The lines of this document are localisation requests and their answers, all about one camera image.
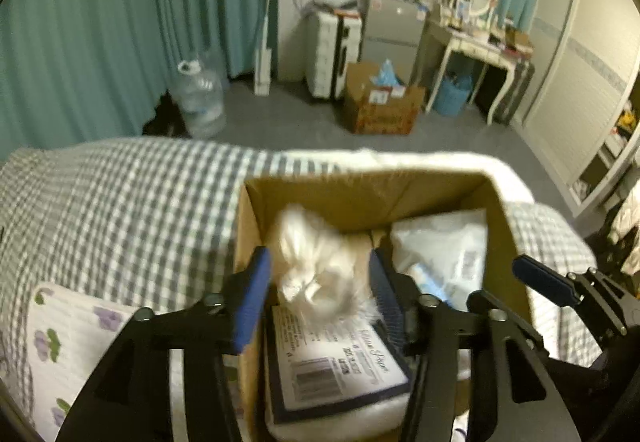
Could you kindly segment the white plastic pouch pack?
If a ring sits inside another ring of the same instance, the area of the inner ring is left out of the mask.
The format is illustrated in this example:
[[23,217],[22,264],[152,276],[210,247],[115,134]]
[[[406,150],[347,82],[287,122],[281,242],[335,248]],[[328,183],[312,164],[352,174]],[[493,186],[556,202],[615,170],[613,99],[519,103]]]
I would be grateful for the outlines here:
[[469,295],[482,288],[488,246],[483,209],[400,221],[390,240],[396,271],[454,310],[464,311]]

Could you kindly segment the white fluffy sock bundle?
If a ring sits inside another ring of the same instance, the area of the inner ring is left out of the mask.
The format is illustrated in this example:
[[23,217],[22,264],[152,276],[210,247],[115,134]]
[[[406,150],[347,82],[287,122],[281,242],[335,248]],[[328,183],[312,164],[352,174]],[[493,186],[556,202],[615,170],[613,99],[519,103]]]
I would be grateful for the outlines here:
[[280,212],[274,228],[279,303],[310,327],[374,323],[380,318],[369,284],[372,240],[342,234],[299,205]]

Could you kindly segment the white pack with barcode label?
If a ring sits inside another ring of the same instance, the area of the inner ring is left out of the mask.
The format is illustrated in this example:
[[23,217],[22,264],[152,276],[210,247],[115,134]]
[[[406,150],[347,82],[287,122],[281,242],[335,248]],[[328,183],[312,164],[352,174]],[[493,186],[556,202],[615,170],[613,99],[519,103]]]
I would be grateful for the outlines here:
[[278,441],[365,441],[404,420],[412,373],[377,324],[314,330],[275,305],[264,364],[265,421]]

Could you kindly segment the white floral quilt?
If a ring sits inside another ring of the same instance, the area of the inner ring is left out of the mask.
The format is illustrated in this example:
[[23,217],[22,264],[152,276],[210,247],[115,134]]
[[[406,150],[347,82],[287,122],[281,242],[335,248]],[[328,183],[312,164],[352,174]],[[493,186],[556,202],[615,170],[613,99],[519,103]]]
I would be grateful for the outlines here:
[[224,355],[247,341],[220,295],[156,314],[42,284],[27,318],[36,431],[46,441],[239,441]]

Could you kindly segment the grey checked bed sheet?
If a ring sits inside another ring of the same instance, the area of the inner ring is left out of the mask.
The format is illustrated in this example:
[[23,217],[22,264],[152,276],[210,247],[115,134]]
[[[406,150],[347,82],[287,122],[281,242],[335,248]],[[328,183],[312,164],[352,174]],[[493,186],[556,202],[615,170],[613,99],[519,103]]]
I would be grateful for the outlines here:
[[20,149],[1,165],[1,379],[32,411],[26,317],[50,281],[169,311],[231,271],[242,183],[259,175],[400,168],[477,171],[496,185],[518,251],[560,273],[596,260],[510,165],[472,153],[269,151],[189,139],[105,139]]

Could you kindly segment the white louvered wardrobe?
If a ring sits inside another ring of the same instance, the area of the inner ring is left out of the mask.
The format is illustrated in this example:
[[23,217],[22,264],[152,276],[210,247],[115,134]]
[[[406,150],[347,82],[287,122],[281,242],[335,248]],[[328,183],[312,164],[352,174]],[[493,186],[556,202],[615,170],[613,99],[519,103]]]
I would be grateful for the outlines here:
[[579,217],[628,167],[636,136],[608,147],[639,73],[633,0],[537,0],[535,72],[514,127]]

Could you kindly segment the open cardboard box on bed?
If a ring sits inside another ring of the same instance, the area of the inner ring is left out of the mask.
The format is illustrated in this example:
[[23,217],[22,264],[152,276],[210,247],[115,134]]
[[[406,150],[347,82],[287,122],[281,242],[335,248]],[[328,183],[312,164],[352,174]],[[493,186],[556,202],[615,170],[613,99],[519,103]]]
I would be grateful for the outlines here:
[[[512,273],[512,262],[516,258],[514,238],[497,189],[486,176],[407,170],[261,177],[247,181],[240,191],[234,263],[238,269],[243,269],[257,247],[267,248],[271,257],[270,285],[262,316],[240,357],[244,418],[248,435],[254,441],[277,441],[269,433],[265,421],[264,333],[270,307],[283,306],[278,299],[276,277],[281,274],[282,263],[277,260],[274,228],[280,212],[289,205],[299,205],[318,214],[342,234],[369,234],[371,253],[380,249],[390,266],[393,266],[390,230],[395,223],[432,214],[483,209],[488,225],[488,246],[480,289],[494,295],[521,317],[529,314],[525,287]],[[369,324],[380,326],[390,341],[381,313],[377,321]],[[390,343],[407,362],[412,384],[418,361],[402,354],[396,344]],[[401,425],[369,440],[403,441]]]

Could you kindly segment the dark striped suitcase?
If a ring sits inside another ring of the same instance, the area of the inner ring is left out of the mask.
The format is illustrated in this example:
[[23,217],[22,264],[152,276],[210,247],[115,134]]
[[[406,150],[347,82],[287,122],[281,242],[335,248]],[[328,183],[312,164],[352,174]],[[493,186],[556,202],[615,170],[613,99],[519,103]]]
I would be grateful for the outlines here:
[[531,61],[520,61],[514,70],[514,79],[506,91],[506,96],[501,99],[495,113],[494,120],[500,124],[508,125],[518,110],[530,81],[533,79],[535,66]]

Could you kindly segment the cardboard box on floor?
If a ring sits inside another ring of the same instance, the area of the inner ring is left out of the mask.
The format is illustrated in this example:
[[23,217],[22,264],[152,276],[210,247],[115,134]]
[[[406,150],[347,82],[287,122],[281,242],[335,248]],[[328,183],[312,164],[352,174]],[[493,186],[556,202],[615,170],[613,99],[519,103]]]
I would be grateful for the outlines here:
[[425,88],[419,85],[378,85],[381,66],[352,62],[346,69],[344,122],[359,135],[409,135],[420,113]]

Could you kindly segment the white dressing table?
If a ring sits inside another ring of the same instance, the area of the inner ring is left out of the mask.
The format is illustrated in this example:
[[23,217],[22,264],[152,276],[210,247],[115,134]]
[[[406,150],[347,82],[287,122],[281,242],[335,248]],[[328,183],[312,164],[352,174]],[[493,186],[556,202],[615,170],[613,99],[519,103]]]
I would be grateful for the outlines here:
[[435,43],[444,46],[444,56],[442,56],[442,60],[436,68],[432,94],[428,95],[426,98],[425,112],[429,113],[433,107],[435,97],[440,84],[442,83],[442,78],[444,77],[451,54],[460,53],[467,58],[476,59],[483,63],[483,70],[480,72],[480,79],[478,79],[478,82],[474,87],[469,102],[474,102],[489,67],[499,68],[506,72],[506,79],[504,79],[499,92],[488,109],[486,124],[493,124],[497,108],[500,102],[502,102],[506,97],[506,94],[508,94],[508,90],[510,90],[514,81],[516,64],[518,62],[508,55],[503,54],[500,48],[495,45],[489,44],[488,42],[478,41],[477,38],[473,38],[471,35],[456,31],[450,27],[441,26],[437,22],[431,21],[428,24],[425,38],[426,41],[434,41]]

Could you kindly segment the grey mini fridge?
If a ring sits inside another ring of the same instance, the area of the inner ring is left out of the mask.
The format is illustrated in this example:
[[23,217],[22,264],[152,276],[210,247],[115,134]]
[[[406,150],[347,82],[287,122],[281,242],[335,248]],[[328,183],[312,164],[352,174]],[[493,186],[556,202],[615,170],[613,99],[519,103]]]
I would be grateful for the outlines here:
[[389,60],[397,78],[408,84],[421,41],[427,9],[404,0],[366,0],[360,60]]

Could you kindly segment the clear water jug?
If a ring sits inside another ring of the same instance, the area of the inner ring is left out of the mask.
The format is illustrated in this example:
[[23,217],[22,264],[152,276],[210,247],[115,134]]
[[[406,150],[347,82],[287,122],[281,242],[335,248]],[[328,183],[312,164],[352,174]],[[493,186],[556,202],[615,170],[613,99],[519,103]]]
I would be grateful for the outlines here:
[[224,89],[218,74],[199,59],[180,61],[177,72],[171,94],[186,131],[194,139],[212,139],[226,124]]

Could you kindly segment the white suitcase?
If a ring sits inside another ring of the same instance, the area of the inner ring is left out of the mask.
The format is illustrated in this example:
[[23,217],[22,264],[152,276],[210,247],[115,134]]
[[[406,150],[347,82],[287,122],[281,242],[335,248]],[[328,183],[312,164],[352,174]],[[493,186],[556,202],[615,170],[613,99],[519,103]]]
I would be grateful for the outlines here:
[[362,20],[356,12],[316,10],[307,17],[305,80],[313,98],[341,99],[347,67],[357,62]]

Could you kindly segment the white flat mop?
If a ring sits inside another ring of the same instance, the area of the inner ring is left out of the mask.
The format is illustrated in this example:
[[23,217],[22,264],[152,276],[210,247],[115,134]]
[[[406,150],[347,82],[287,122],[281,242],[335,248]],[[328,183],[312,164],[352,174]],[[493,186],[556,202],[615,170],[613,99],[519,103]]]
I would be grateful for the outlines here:
[[271,56],[272,50],[268,45],[270,1],[265,0],[264,16],[260,28],[259,42],[254,57],[254,94],[256,96],[268,96],[271,83]]

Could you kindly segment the large teal curtain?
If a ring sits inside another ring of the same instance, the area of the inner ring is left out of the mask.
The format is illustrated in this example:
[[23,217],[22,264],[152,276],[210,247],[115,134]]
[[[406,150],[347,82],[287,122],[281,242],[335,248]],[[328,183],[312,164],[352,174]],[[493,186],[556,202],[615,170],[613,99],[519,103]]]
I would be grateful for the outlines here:
[[177,64],[250,72],[264,0],[2,0],[1,152],[140,133]]

